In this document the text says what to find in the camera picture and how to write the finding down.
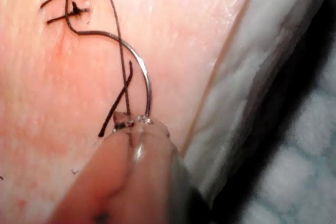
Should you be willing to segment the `left arm needle driver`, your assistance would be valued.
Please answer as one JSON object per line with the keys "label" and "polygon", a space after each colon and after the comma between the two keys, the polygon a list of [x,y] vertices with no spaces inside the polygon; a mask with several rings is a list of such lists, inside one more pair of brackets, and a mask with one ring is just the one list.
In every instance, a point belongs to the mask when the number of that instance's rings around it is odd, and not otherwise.
{"label": "left arm needle driver", "polygon": [[166,125],[157,118],[146,115],[127,115],[125,112],[114,112],[113,114],[114,129],[113,132],[127,130],[130,132],[149,132],[155,135],[170,137],[170,133]]}

